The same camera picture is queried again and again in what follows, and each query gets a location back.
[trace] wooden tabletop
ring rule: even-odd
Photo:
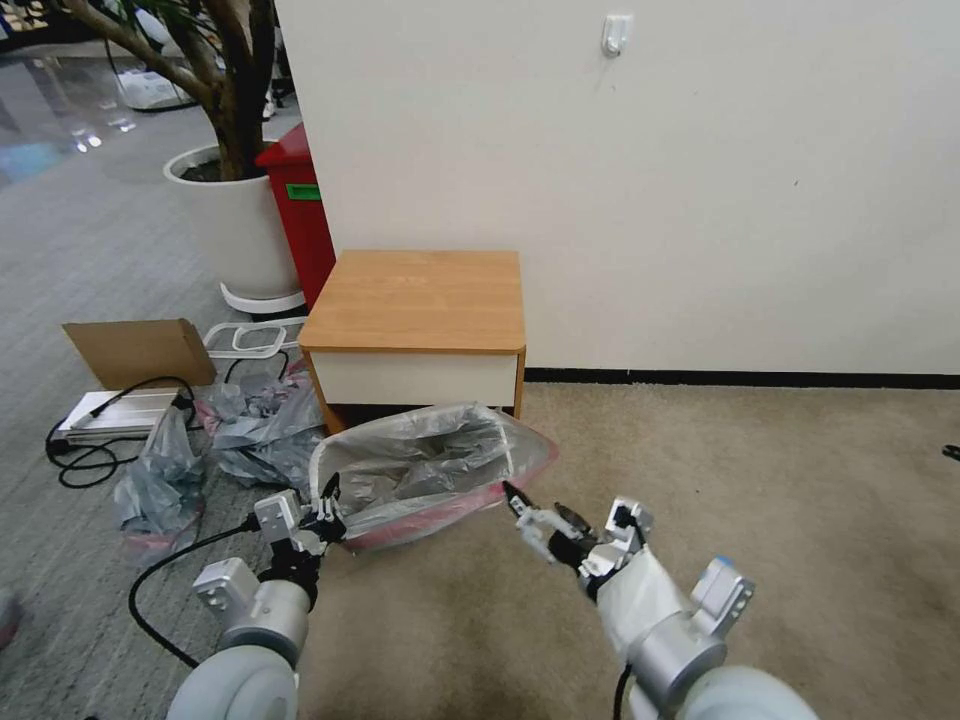
[[[308,350],[514,354],[524,349],[515,252],[346,250],[320,292]]]

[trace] wooden nightstand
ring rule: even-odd
[[[519,416],[526,338],[515,252],[347,250],[300,332],[331,432],[337,405],[476,400]]]

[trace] white wall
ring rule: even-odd
[[[338,250],[519,249],[528,366],[960,372],[956,0],[278,5]]]

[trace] green label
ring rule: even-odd
[[[319,200],[320,187],[301,183],[287,183],[287,197],[291,200]]]

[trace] beige carpet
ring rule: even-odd
[[[730,661],[823,718],[955,717],[960,395],[528,385],[560,446],[531,486],[600,521],[647,503],[682,587],[715,553],[758,583]],[[321,576],[302,718],[602,718],[620,670],[572,572],[503,508]]]

